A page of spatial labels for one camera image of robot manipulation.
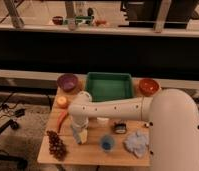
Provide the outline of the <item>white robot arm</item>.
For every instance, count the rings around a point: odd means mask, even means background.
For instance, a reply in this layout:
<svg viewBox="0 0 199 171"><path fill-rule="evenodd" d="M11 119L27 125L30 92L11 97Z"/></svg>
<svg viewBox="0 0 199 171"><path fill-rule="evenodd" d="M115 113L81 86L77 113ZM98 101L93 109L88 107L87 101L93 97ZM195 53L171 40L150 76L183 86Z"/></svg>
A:
<svg viewBox="0 0 199 171"><path fill-rule="evenodd" d="M142 120L149 123L150 171L199 171L199 110L194 100L178 89L153 97L94 102L80 92L68 108L77 128L90 117Z"/></svg>

